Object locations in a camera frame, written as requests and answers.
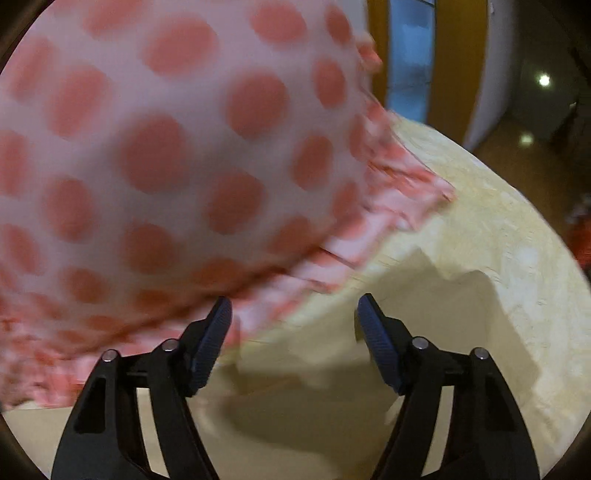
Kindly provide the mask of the yellow floral bed sheet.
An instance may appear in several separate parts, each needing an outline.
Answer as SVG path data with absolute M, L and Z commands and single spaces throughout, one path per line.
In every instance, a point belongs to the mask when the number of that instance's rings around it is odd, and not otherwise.
M 389 238 L 341 291 L 314 295 L 263 343 L 269 387 L 235 424 L 259 443 L 249 479 L 366 479 L 401 408 L 353 334 L 373 293 L 438 346 L 494 355 L 546 478 L 590 475 L 590 286 L 513 186 L 435 130 L 403 120 L 408 149 L 456 188 L 416 233 Z

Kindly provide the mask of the right pink polka-dot pillow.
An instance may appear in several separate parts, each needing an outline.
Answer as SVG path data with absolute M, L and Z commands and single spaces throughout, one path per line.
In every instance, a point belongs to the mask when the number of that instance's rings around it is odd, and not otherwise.
M 335 1 L 55 1 L 1 74 L 1 403 L 71 405 L 214 296 L 231 343 L 338 288 L 453 187 Z

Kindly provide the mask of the blue glass window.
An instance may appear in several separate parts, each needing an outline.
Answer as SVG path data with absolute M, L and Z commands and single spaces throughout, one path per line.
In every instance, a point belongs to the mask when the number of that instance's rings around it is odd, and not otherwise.
M 405 118 L 427 121 L 435 53 L 436 2 L 390 2 L 387 106 Z

